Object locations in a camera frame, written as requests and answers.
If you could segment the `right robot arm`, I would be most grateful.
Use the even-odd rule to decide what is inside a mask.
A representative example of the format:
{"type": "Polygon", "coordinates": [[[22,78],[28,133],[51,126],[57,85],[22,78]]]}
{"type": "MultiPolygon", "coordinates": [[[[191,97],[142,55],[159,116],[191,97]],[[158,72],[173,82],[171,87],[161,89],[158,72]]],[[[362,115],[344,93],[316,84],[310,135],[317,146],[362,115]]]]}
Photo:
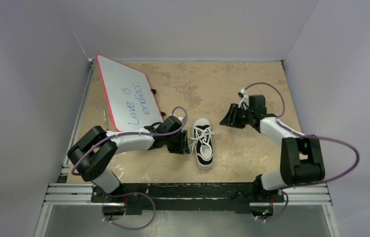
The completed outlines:
{"type": "Polygon", "coordinates": [[[241,102],[231,104],[226,116],[220,121],[220,125],[240,129],[250,125],[280,146],[280,167],[259,175],[255,180],[253,195],[260,201],[270,197],[272,190],[311,184],[322,181],[325,177],[319,140],[295,135],[279,126],[277,121],[275,114],[267,112],[263,95],[242,96],[241,102]]]}

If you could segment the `white shoelace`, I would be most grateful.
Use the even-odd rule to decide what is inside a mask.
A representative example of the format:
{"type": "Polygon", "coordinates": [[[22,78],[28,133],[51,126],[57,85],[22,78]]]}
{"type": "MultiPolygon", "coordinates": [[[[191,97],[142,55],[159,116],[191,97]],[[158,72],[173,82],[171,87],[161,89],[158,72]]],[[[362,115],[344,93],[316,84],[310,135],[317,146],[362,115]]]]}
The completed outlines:
{"type": "Polygon", "coordinates": [[[209,125],[195,126],[193,128],[193,137],[190,137],[193,141],[189,146],[190,152],[195,151],[196,154],[200,154],[204,158],[209,158],[213,155],[212,135],[215,135],[215,132],[212,131],[209,125]]]}

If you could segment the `black and white sneaker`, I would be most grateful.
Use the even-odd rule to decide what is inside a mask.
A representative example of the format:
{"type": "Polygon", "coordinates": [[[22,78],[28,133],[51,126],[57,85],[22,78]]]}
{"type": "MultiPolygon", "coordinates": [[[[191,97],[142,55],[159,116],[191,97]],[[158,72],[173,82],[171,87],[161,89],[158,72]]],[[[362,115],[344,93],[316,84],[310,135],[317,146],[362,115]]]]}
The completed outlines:
{"type": "Polygon", "coordinates": [[[214,164],[214,151],[211,123],[206,118],[199,118],[195,121],[192,128],[191,150],[195,153],[197,166],[203,170],[209,170],[214,164]]]}

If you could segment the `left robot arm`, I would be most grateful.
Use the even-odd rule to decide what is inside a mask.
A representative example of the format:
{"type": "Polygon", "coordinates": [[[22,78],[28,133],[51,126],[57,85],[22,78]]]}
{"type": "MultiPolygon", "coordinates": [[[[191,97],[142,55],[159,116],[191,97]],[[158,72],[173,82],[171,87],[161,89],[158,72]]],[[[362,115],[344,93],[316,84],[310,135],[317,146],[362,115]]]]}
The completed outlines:
{"type": "Polygon", "coordinates": [[[92,127],[67,152],[67,157],[86,182],[98,186],[111,202],[123,195],[122,183],[108,168],[113,156],[131,151],[149,151],[167,147],[173,154],[188,155],[187,131],[183,122],[171,115],[137,131],[110,132],[92,127]]]}

